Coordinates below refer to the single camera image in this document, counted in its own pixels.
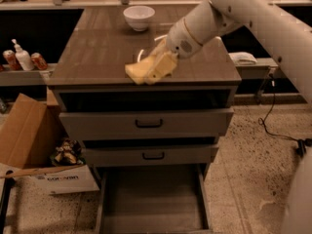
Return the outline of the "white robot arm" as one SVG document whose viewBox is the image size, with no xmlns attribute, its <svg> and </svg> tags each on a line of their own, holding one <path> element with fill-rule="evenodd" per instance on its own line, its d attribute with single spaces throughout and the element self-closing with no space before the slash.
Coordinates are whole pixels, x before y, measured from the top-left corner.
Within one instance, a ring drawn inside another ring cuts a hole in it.
<svg viewBox="0 0 312 234">
<path fill-rule="evenodd" d="M 269 0 L 208 0 L 172 26 L 166 43 L 155 49 L 152 80 L 165 76 L 166 56 L 188 59 L 216 36 L 245 26 L 280 64 L 304 99 L 312 102 L 311 27 Z M 312 234 L 312 158 L 303 155 L 295 172 L 282 223 L 282 234 Z"/>
</svg>

